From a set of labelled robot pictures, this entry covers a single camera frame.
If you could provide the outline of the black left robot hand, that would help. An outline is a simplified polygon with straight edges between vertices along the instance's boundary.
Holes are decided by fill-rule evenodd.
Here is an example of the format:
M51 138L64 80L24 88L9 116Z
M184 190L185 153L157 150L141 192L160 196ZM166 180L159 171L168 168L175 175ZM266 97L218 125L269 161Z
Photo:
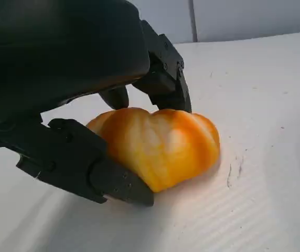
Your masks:
M184 60L128 1L0 1L0 147L17 167L67 192L152 206L138 175L113 161L105 141L73 119L41 114L97 93L129 105L126 85L159 109L191 111Z

